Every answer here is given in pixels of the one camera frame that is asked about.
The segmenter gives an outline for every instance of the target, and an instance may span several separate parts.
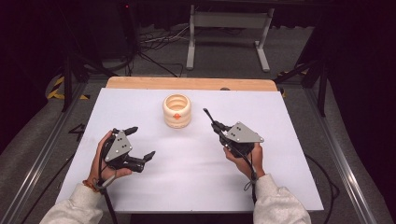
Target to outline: white sleeve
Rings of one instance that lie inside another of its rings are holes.
[[[288,189],[279,188],[270,174],[257,180],[256,198],[253,213],[255,224],[311,223],[304,206]]]
[[[68,200],[56,203],[43,217],[40,223],[98,223],[103,212],[98,209],[102,195],[82,184],[76,188]]]

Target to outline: white table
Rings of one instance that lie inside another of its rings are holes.
[[[172,93],[191,99],[192,119],[186,128],[172,129],[163,121],[162,102]],[[134,148],[130,156],[142,158],[152,150],[156,154],[143,173],[118,179],[108,188],[115,211],[251,212],[251,190],[243,191],[248,179],[225,159],[204,107],[226,125],[242,121],[263,136],[265,172],[271,173],[279,186],[288,187],[307,210],[323,209],[277,91],[102,89],[57,202],[68,198],[87,177],[97,143],[108,130],[137,126],[138,131],[128,136]],[[106,208],[105,201],[101,206]]]

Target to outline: metal stand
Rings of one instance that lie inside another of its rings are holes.
[[[308,69],[304,79],[301,81],[303,88],[312,88],[315,82],[320,77],[319,81],[319,93],[318,93],[318,110],[322,117],[326,117],[324,113],[324,102],[326,96],[326,84],[328,77],[328,69],[324,60],[312,61],[310,63],[305,63],[297,66],[288,73],[283,73],[283,76],[274,79],[275,84],[280,84],[283,81],[294,77],[303,71]]]
[[[72,74],[75,76],[78,82],[87,82],[90,79],[84,64],[89,65],[108,77],[118,76],[117,74],[112,73],[108,69],[104,68],[102,65],[94,63],[84,56],[73,52],[73,50],[68,49],[67,54],[65,54],[64,57],[64,108],[62,109],[62,112],[66,111],[66,109],[72,103]]]
[[[187,54],[187,70],[194,67],[195,54],[195,26],[201,27],[233,27],[262,29],[262,38],[255,41],[257,54],[262,65],[262,71],[269,72],[270,66],[264,54],[263,46],[273,18],[274,9],[270,8],[267,13],[221,13],[195,11],[194,5],[190,12],[190,42]]]

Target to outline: human hand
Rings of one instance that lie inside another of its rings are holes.
[[[102,172],[102,178],[104,180],[109,179],[111,176],[116,175],[116,178],[120,178],[123,177],[125,175],[131,175],[132,171],[130,169],[127,168],[121,168],[119,170],[117,170],[117,172],[113,169],[111,169],[110,167],[106,166],[106,163],[103,159],[100,158],[100,152],[102,150],[102,146],[105,143],[105,141],[107,140],[107,138],[109,138],[111,136],[111,131],[109,131],[103,138],[102,140],[99,142],[98,144],[98,148],[96,149],[96,154],[95,157],[93,158],[92,161],[92,166],[91,166],[91,171],[90,171],[90,175],[87,178],[87,181],[91,184],[96,184],[96,182],[99,180],[99,161],[102,161],[102,168],[106,167],[103,172]]]
[[[248,163],[243,158],[236,158],[230,150],[225,147],[224,148],[225,157],[235,163],[236,167],[242,174],[246,175],[247,178],[251,179],[251,170]],[[253,164],[254,169],[256,170],[257,178],[265,175],[265,172],[262,168],[262,147],[260,143],[255,143],[253,150],[247,155],[247,159]]]

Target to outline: ring-shaped object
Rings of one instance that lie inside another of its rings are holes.
[[[191,121],[191,101],[183,94],[172,94],[163,100],[163,118],[172,128],[184,128]]]

